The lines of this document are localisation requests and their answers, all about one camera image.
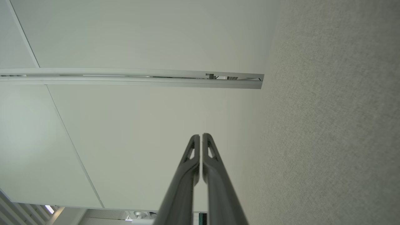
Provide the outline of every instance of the ceiling seam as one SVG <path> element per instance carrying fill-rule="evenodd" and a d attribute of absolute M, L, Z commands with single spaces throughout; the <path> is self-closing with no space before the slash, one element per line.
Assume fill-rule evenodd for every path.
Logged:
<path fill-rule="evenodd" d="M 6 195 L 6 193 L 1 188 L 0 188 L 0 194 L 3 194 L 10 202 L 12 202 L 11 198 L 8 195 Z"/>
<path fill-rule="evenodd" d="M 80 156 L 79 156 L 79 154 L 78 154 L 78 151 L 76 150 L 76 147 L 75 147 L 75 145 L 74 145 L 74 142 L 72 141 L 71 136 L 70 136 L 70 134 L 68 133 L 67 128 L 65 127 L 64 121 L 63 121 L 62 118 L 61 118 L 60 112 L 58 111 L 58 108 L 57 108 L 57 106 L 56 106 L 56 103 L 54 102 L 53 96 L 51 95 L 50 89 L 49 89 L 49 87 L 48 87 L 47 85 L 46 85 L 46 88 L 47 88 L 47 90 L 49 91 L 51 100 L 53 101 L 54 107 L 56 108 L 58 117 L 60 118 L 61 123 L 62 123 L 62 125 L 64 126 L 64 130 L 65 130 L 65 132 L 67 133 L 68 138 L 70 139 L 70 141 L 71 141 L 71 143 L 72 143 L 72 146 L 74 147 L 75 155 L 76 155 L 76 157 L 78 158 L 78 161 L 79 161 L 79 163 L 80 163 L 80 165 L 81 165 L 81 167 L 82 167 L 82 169 L 83 169 L 83 172 L 85 173 L 86 178 L 88 179 L 88 181 L 89 181 L 89 183 L 90 183 L 90 186 L 92 186 L 92 189 L 93 189 L 94 193 L 96 194 L 96 197 L 97 197 L 98 201 L 100 202 L 100 205 L 101 205 L 103 208 L 105 208 L 104 205 L 103 205 L 103 202 L 102 202 L 101 199 L 100 199 L 99 194 L 97 193 L 96 188 L 94 187 L 94 185 L 93 185 L 93 183 L 92 183 L 92 180 L 91 180 L 90 177 L 89 177 L 88 172 L 86 171 L 85 166 L 84 166 L 83 163 L 82 163 L 82 160 L 80 159 Z"/>
<path fill-rule="evenodd" d="M 35 54 L 33 53 L 32 47 L 29 44 L 28 38 L 26 37 L 26 34 L 24 32 L 24 29 L 22 28 L 21 22 L 18 19 L 17 13 L 14 10 L 14 7 L 12 6 L 11 0 L 6 0 L 8 9 L 11 12 L 12 18 L 14 19 L 15 24 L 17 25 L 18 31 L 21 34 L 22 40 L 24 41 L 25 47 L 27 48 L 30 57 L 32 58 L 33 64 L 35 64 L 36 68 L 40 68 L 38 60 L 36 59 Z"/>

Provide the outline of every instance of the white ceiling panel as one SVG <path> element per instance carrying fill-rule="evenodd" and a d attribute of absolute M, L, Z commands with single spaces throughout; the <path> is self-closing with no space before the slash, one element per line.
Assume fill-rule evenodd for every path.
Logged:
<path fill-rule="evenodd" d="M 41 67 L 258 74 L 276 2 L 12 0 Z"/>
<path fill-rule="evenodd" d="M 0 68 L 35 68 L 9 0 L 0 0 Z"/>
<path fill-rule="evenodd" d="M 257 90 L 49 85 L 71 139 L 109 209 L 158 210 L 194 134 L 213 135 L 236 191 Z M 207 186 L 194 190 L 207 211 Z"/>
<path fill-rule="evenodd" d="M 0 85 L 0 188 L 14 202 L 101 204 L 46 85 Z"/>

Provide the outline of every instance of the ceiling track rail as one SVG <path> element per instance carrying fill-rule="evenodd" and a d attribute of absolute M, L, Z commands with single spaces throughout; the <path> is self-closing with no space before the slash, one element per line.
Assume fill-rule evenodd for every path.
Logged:
<path fill-rule="evenodd" d="M 0 69 L 0 84 L 90 84 L 261 89 L 263 74 L 93 68 Z M 216 76 L 234 79 L 209 79 Z"/>

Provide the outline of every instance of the textured wall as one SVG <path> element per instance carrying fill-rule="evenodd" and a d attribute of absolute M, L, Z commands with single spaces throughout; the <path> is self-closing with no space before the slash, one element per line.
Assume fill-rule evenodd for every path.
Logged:
<path fill-rule="evenodd" d="M 287 0 L 237 188 L 250 224 L 400 224 L 400 7 Z"/>

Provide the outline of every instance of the light fixture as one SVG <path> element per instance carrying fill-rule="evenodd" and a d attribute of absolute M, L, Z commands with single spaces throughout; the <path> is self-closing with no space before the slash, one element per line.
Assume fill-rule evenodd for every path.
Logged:
<path fill-rule="evenodd" d="M 51 214 L 54 213 L 54 209 L 53 209 L 51 206 L 49 206 L 49 205 L 45 205 L 45 206 L 46 206 L 47 210 L 48 210 Z"/>

